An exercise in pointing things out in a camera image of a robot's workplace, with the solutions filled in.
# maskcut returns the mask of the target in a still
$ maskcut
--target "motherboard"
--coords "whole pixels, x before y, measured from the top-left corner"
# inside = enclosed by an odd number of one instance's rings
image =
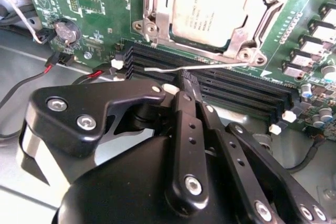
[[[335,0],[33,2],[57,33],[52,48],[79,63],[94,68],[129,43],[199,64],[242,62],[231,71],[298,90],[304,108],[281,111],[281,121],[323,128],[336,141]]]

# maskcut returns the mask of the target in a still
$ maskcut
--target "white cable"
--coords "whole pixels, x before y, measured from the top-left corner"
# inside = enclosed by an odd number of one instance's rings
[[[23,21],[23,23],[25,23],[25,25],[27,26],[27,28],[30,31],[31,35],[33,36],[34,40],[37,43],[42,44],[42,42],[36,36],[35,30],[32,28],[32,26],[30,25],[30,23],[26,19],[25,15],[21,12],[21,10],[15,5],[15,3],[13,2],[13,0],[7,0],[7,1],[10,3],[10,5],[12,6],[12,8],[16,12],[16,14],[21,18],[21,20]]]
[[[161,68],[144,68],[145,72],[159,72],[159,73],[170,73],[179,71],[182,69],[193,70],[193,69],[209,69],[209,68],[230,68],[230,67],[243,67],[247,66],[248,63],[227,63],[227,64],[214,64],[214,65],[197,65],[197,66],[185,66],[174,69],[161,69]]]

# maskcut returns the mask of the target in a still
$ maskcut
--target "metal lever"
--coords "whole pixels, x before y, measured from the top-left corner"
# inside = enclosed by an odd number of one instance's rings
[[[327,212],[306,190],[247,132],[231,123],[227,131],[239,140],[259,181],[271,189],[279,216],[285,223],[331,223]]]
[[[176,94],[174,110],[171,181],[165,194],[175,211],[190,216],[204,209],[209,200],[203,127],[196,118],[194,97],[188,93]]]
[[[217,158],[230,176],[229,188],[233,192],[237,217],[241,223],[284,223],[274,212],[234,136],[225,131],[217,112],[205,103],[200,104],[206,141],[213,144]]]

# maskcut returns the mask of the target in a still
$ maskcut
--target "connector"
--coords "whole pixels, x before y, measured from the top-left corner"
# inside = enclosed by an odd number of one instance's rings
[[[73,55],[68,55],[63,52],[54,52],[48,58],[45,67],[54,66],[56,64],[70,66],[74,62],[73,58],[74,58]]]

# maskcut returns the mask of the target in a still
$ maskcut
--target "electronic component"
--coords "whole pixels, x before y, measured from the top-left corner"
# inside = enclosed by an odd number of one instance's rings
[[[282,114],[282,119],[290,123],[294,122],[296,118],[296,115],[292,111],[286,110],[284,114]]]
[[[306,67],[311,66],[313,61],[309,53],[294,49],[290,54],[290,63]]]
[[[310,98],[310,97],[312,97],[312,95],[313,95],[313,93],[311,92],[311,84],[310,83],[301,85],[301,96],[302,97]]]
[[[334,43],[336,41],[336,30],[334,25],[314,20],[309,26],[310,35],[322,41]]]
[[[323,102],[320,100],[315,100],[312,104],[314,107],[321,107],[323,106]]]
[[[320,119],[322,122],[327,123],[332,120],[331,108],[323,108],[319,110]]]
[[[325,90],[325,92],[323,92],[325,95],[332,95],[334,94],[334,91],[332,90]]]
[[[336,4],[327,3],[321,9],[320,16],[326,23],[336,26]]]
[[[77,42],[81,37],[78,26],[71,20],[62,18],[54,23],[54,29],[57,37],[66,45]]]
[[[244,23],[245,1],[234,0],[218,5],[216,1],[209,0],[175,0],[172,32],[191,41],[224,47],[233,30]]]
[[[299,40],[300,50],[312,55],[319,55],[323,52],[323,43],[318,38],[304,35]]]
[[[311,119],[314,127],[321,128],[324,126],[324,122],[321,121],[320,115],[313,115]]]
[[[319,96],[320,94],[323,94],[326,90],[324,86],[314,85],[312,87],[313,94]]]
[[[311,67],[301,67],[298,65],[294,65],[288,61],[284,61],[282,63],[282,73],[287,76],[292,76],[301,80],[305,73],[308,73],[312,70]]]
[[[335,82],[336,81],[336,66],[330,65],[321,69],[323,78],[326,82]]]

